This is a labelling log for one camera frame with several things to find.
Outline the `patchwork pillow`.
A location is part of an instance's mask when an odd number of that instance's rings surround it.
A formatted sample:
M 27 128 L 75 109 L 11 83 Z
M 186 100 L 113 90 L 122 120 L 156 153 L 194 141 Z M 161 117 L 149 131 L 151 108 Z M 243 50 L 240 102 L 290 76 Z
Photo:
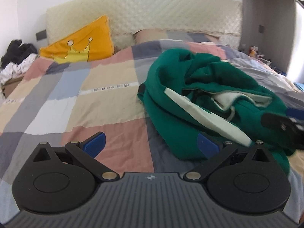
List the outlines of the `patchwork pillow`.
M 213 42 L 219 44 L 219 37 L 208 35 L 201 32 L 186 32 L 186 31 L 174 31 L 174 30 L 158 30 L 158 29 L 145 29 L 140 30 L 133 34 L 133 38 L 136 44 L 154 41 L 154 40 L 178 40 L 188 41 L 195 43 Z

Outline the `green hooded sweatshirt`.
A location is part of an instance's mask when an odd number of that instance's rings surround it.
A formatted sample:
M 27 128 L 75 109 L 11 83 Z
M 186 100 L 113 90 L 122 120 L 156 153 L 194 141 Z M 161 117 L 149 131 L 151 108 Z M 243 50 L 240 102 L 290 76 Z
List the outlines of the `green hooded sweatshirt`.
M 279 128 L 266 128 L 266 113 L 285 116 L 287 106 L 269 89 L 228 62 L 211 54 L 175 48 L 163 52 L 139 86 L 152 124 L 174 156 L 181 160 L 207 158 L 198 136 L 250 147 L 262 141 L 284 173 L 295 152 Z

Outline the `small items on nightstand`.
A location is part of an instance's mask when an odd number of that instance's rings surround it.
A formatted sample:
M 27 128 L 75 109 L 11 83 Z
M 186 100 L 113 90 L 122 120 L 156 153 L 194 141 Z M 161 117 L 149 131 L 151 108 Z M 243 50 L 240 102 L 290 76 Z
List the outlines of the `small items on nightstand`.
M 272 61 L 270 59 L 266 59 L 265 55 L 259 51 L 257 46 L 249 46 L 247 47 L 246 44 L 241 44 L 239 46 L 239 51 L 245 53 L 246 55 L 250 56 L 251 58 L 258 59 L 259 61 L 263 62 L 264 64 L 270 66 Z

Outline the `patchwork checkered bed quilt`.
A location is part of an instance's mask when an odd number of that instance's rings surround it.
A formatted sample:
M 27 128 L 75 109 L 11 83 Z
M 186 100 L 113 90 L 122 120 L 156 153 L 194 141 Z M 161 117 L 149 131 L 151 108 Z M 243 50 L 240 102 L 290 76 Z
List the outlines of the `patchwork checkered bed quilt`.
M 150 66 L 171 48 L 218 56 L 274 92 L 286 106 L 303 109 L 303 92 L 286 77 L 211 42 L 149 41 L 92 62 L 58 64 L 37 58 L 1 105 L 1 223 L 19 212 L 12 183 L 39 142 L 63 146 L 102 131 L 106 146 L 97 160 L 120 174 L 185 173 L 199 164 L 171 153 L 137 97 Z

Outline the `dark wall switch right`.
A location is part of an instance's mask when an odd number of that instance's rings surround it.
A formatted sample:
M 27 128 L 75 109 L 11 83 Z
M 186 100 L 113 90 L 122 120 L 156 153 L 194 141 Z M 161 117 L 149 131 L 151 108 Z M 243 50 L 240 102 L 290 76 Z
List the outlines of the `dark wall switch right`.
M 259 25 L 258 32 L 259 32 L 259 33 L 264 33 L 264 26 Z

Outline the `cream quilted headboard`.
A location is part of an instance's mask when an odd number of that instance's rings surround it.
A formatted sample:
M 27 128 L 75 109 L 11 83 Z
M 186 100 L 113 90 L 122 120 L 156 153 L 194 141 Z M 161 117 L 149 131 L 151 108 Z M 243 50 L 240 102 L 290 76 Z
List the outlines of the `cream quilted headboard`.
M 204 32 L 237 49 L 241 40 L 242 3 L 233 0 L 73 0 L 47 9 L 49 44 L 102 15 L 119 48 L 132 46 L 133 34 L 145 29 Z

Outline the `brown bedside cabinet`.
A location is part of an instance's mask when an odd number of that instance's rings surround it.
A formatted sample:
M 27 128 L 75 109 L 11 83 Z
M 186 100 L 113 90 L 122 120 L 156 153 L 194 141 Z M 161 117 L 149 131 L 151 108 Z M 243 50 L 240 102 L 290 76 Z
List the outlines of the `brown bedside cabinet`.
M 23 78 L 24 75 L 20 75 L 16 78 L 8 80 L 5 84 L 2 84 L 2 93 L 5 99 L 14 91 Z

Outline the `orange crown pillow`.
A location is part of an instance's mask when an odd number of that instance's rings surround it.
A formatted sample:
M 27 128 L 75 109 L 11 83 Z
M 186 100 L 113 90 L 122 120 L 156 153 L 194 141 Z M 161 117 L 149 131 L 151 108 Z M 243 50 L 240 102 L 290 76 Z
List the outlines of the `orange crown pillow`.
M 53 59 L 58 64 L 102 60 L 113 54 L 114 43 L 106 15 L 69 36 L 40 48 L 40 56 Z

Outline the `black and white clothes pile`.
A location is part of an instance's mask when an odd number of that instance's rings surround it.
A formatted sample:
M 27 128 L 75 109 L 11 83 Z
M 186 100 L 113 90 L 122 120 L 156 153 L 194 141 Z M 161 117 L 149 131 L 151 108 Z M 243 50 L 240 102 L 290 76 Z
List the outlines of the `black and white clothes pile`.
M 37 57 L 38 51 L 33 44 L 12 40 L 1 57 L 1 84 L 26 73 Z

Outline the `dark wall socket left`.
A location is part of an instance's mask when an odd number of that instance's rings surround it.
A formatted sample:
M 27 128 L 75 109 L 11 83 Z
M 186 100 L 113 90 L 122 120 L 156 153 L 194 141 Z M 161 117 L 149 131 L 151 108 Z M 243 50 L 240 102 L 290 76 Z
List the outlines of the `dark wall socket left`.
M 47 38 L 46 30 L 42 30 L 36 33 L 36 41 L 41 41 Z

